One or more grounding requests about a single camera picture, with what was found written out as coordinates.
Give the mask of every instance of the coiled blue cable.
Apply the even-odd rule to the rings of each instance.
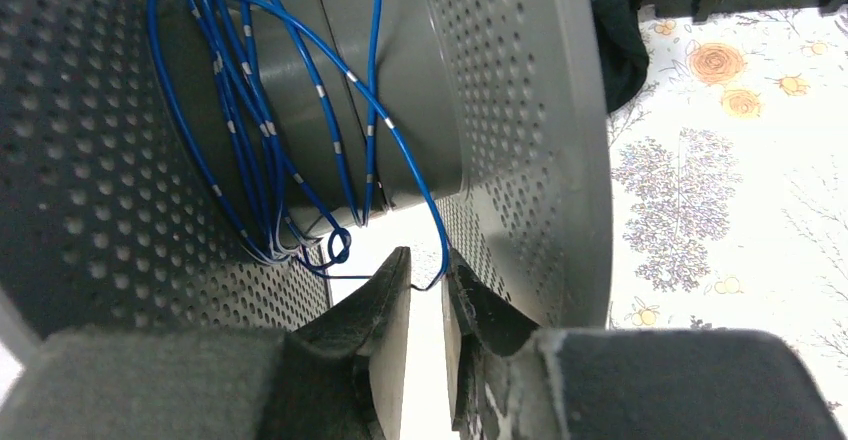
[[[247,196],[251,207],[251,213],[254,214],[254,217],[257,220],[260,233],[263,235],[263,237],[266,237],[266,240],[268,241],[267,249],[260,248],[259,245],[247,234],[247,230],[245,229],[243,222],[238,217],[235,210],[232,208],[232,205],[229,200],[224,196],[220,187],[218,187],[217,181],[214,175],[212,174],[211,170],[208,168],[203,154],[200,152],[197,144],[193,140],[185,116],[182,113],[179,101],[176,97],[167,68],[164,64],[161,45],[159,44],[158,18],[155,14],[158,0],[148,0],[147,23],[148,30],[150,33],[151,52],[153,54],[154,66],[156,68],[157,75],[159,76],[160,83],[162,84],[162,89],[165,94],[166,101],[172,111],[172,114],[174,115],[175,122],[177,123],[181,134],[186,139],[186,143],[189,147],[189,152],[192,154],[195,162],[198,164],[198,167],[204,179],[211,186],[218,202],[221,204],[222,209],[224,210],[225,215],[243,237],[245,248],[250,253],[250,255],[263,264],[275,264],[280,263],[282,261],[286,261],[289,258],[294,258],[296,261],[301,263],[301,265],[303,265],[316,275],[324,278],[368,278],[364,276],[333,277],[326,275],[325,273],[326,268],[332,265],[343,263],[347,260],[351,243],[350,232],[348,232],[346,229],[344,229],[338,224],[338,222],[332,216],[331,212],[329,212],[326,206],[317,197],[317,195],[311,189],[309,184],[297,172],[297,169],[291,162],[291,159],[282,150],[279,137],[277,136],[276,129],[274,127],[273,118],[270,114],[270,108],[268,107],[267,100],[264,97],[264,91],[262,90],[261,83],[258,78],[258,59],[256,53],[256,44],[252,35],[253,26],[250,12],[250,7],[256,6],[284,22],[284,25],[286,26],[286,29],[292,37],[292,40],[295,42],[298,52],[301,54],[301,57],[304,60],[305,65],[307,66],[307,70],[310,73],[310,78],[312,79],[313,84],[316,87],[316,92],[319,95],[319,99],[322,102],[322,107],[324,107],[326,104],[326,107],[324,107],[324,113],[325,117],[327,118],[331,139],[333,140],[334,152],[336,153],[337,158],[337,168],[339,169],[339,173],[342,178],[343,188],[346,190],[346,196],[348,197],[347,200],[349,206],[351,208],[351,211],[354,212],[354,219],[358,225],[364,225],[365,223],[367,223],[368,212],[370,211],[369,198],[373,197],[368,196],[367,192],[369,190],[368,188],[366,188],[366,208],[363,210],[363,213],[360,217],[357,213],[355,202],[353,200],[354,197],[352,194],[352,187],[350,187],[349,173],[347,172],[347,166],[344,160],[343,151],[339,151],[339,147],[341,146],[341,135],[338,130],[338,122],[335,121],[335,115],[332,112],[332,106],[329,104],[329,99],[326,96],[326,92],[323,91],[323,83],[321,82],[321,77],[318,74],[317,69],[315,68],[314,62],[312,60],[311,55],[309,54],[309,51],[306,49],[305,44],[303,43],[302,36],[306,36],[306,38],[309,39],[310,42],[316,45],[324,53],[324,55],[326,55],[327,58],[329,58],[330,61],[339,69],[339,71],[344,74],[347,80],[368,101],[369,127],[373,126],[374,129],[376,128],[376,117],[379,116],[383,119],[383,122],[389,128],[392,137],[394,138],[395,142],[401,150],[401,153],[404,156],[404,159],[407,161],[410,167],[413,178],[415,179],[416,184],[418,185],[421,191],[425,203],[427,204],[431,214],[433,215],[433,220],[436,225],[436,229],[439,233],[442,249],[442,263],[440,265],[439,271],[436,274],[435,278],[426,287],[421,288],[413,286],[413,288],[417,290],[429,290],[430,288],[432,288],[432,286],[434,286],[438,282],[438,280],[447,272],[449,261],[449,243],[447,239],[447,232],[445,230],[441,215],[439,214],[435,201],[430,195],[429,189],[427,188],[427,185],[424,182],[421,171],[418,168],[418,165],[415,159],[413,158],[412,153],[409,151],[409,148],[403,138],[403,135],[400,133],[400,131],[398,131],[395,124],[390,119],[388,112],[376,98],[376,43],[379,32],[379,10],[381,9],[382,0],[374,0],[374,12],[372,12],[373,21],[371,30],[371,44],[369,45],[369,85],[367,86],[363,84],[363,82],[361,82],[356,77],[356,75],[354,75],[350,68],[332,50],[331,47],[329,47],[324,41],[322,41],[320,37],[318,37],[312,30],[310,30],[299,20],[289,14],[280,0],[237,0],[240,4],[240,14],[242,17],[242,24],[245,32],[244,45],[238,38],[238,34],[236,33],[235,26],[232,23],[232,18],[230,16],[230,12],[227,8],[225,0],[200,0],[200,9],[198,9],[194,0],[188,1],[190,7],[192,8],[192,13],[198,19],[198,23],[199,25],[201,25],[200,28],[210,44],[214,70],[216,73],[216,88],[218,89],[222,109],[225,113],[225,121],[227,122],[227,127],[231,134],[231,142],[233,143],[234,149],[245,150],[244,153],[238,152],[236,154],[236,161],[239,167],[239,171],[242,173],[243,176],[243,186],[246,192],[248,192]],[[224,24],[224,30],[227,34],[227,37],[229,38],[229,45],[231,47],[230,50],[226,48],[227,43],[224,41],[224,37],[223,35],[221,35],[221,32],[219,30],[219,22],[216,19],[216,11],[213,10],[213,5],[217,9],[218,16],[220,16],[222,19],[221,23]],[[237,61],[240,63],[241,66],[240,69],[237,68],[230,59],[230,51],[232,51],[232,53],[237,57]],[[252,150],[248,142],[248,137],[245,134],[246,126],[244,124],[243,119],[241,118],[241,114],[238,108],[239,103],[236,97],[239,97],[241,99],[242,104],[245,106],[246,110],[248,110],[249,116],[254,119],[255,123],[257,124],[257,127],[259,127],[263,133],[262,147],[263,151],[265,152],[264,157],[266,159],[266,170],[268,171],[269,179],[273,184],[272,197],[275,203],[275,211],[273,212],[275,215],[273,216],[276,218],[269,218],[272,216],[270,212],[271,208],[267,205],[267,195],[264,193],[265,190],[262,184],[261,174],[259,174],[258,172],[258,163],[256,162],[255,155],[252,154]],[[370,155],[371,158],[370,161],[366,160],[368,168],[367,175],[369,175],[367,177],[368,179],[374,178],[374,129],[368,129],[368,133],[371,134],[368,135],[368,137],[372,142],[369,152],[367,152],[366,154],[367,157],[368,155]],[[297,226],[294,225],[294,222],[291,221],[291,217],[288,215],[288,210],[285,207],[285,202],[283,199],[283,184],[285,182],[286,176],[289,176],[295,180],[295,182],[306,194],[307,198],[309,198],[309,200],[313,202],[313,204],[319,210],[321,215],[328,220],[331,227],[333,228],[329,237],[328,256],[330,258],[330,261],[323,265],[313,265],[309,261],[308,256],[306,256],[306,247],[314,245],[316,240],[306,238],[306,236],[303,235],[302,232],[300,232]],[[373,185],[370,185],[368,187],[371,188],[371,192],[373,195]],[[281,220],[286,223],[287,227],[292,231],[295,238],[298,239],[298,241],[301,243],[300,250],[302,251],[303,258],[295,255],[294,248],[283,247],[279,245],[278,233]],[[333,245],[336,243],[336,240],[341,240],[342,243],[342,249],[338,253],[335,252],[335,249],[333,247]]]

